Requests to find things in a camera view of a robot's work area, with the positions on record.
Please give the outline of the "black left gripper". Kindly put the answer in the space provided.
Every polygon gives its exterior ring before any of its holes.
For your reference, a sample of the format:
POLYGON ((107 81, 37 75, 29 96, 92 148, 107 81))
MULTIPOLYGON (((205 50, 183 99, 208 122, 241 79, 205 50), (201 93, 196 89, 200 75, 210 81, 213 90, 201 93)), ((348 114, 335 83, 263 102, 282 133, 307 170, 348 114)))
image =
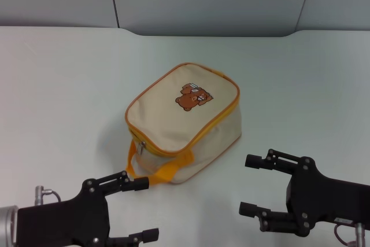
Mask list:
POLYGON ((159 238, 158 228, 108 238, 110 223, 105 197, 148 188, 148 177, 130 179, 122 171, 85 181, 71 200, 21 208, 17 216, 17 245, 136 247, 155 242, 159 238))

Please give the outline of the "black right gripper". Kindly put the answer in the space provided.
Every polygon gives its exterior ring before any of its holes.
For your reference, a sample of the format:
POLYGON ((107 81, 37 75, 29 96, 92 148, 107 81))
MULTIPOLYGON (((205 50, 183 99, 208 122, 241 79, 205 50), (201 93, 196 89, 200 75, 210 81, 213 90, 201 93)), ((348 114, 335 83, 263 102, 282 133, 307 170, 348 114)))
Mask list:
POLYGON ((362 224, 369 230, 369 186, 324 176, 310 157, 297 157, 269 149, 266 158, 248 154, 245 166, 291 175, 287 188, 287 212, 275 212, 241 202, 239 214, 255 218, 262 232, 309 235, 318 222, 362 224))

